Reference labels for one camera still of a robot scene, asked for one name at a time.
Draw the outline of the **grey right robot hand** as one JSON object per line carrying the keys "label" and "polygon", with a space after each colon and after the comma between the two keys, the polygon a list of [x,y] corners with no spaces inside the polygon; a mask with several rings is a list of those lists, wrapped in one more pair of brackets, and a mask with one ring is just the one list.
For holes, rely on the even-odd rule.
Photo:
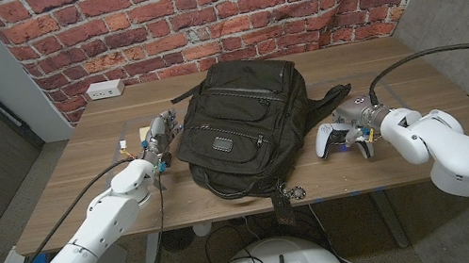
{"label": "grey right robot hand", "polygon": [[381,123],[390,111],[384,104],[373,105],[370,97],[363,95],[347,99],[332,115],[337,122],[351,124],[346,134],[346,143],[351,145],[363,138],[372,141],[380,135]]}

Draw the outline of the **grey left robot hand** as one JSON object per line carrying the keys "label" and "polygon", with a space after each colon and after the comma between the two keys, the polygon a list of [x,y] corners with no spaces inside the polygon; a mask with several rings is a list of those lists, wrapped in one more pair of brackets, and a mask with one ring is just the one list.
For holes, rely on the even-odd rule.
{"label": "grey left robot hand", "polygon": [[142,144],[145,159],[154,165],[162,164],[169,168],[172,159],[170,144],[182,128],[176,120],[176,111],[173,108],[156,116],[151,121]]}

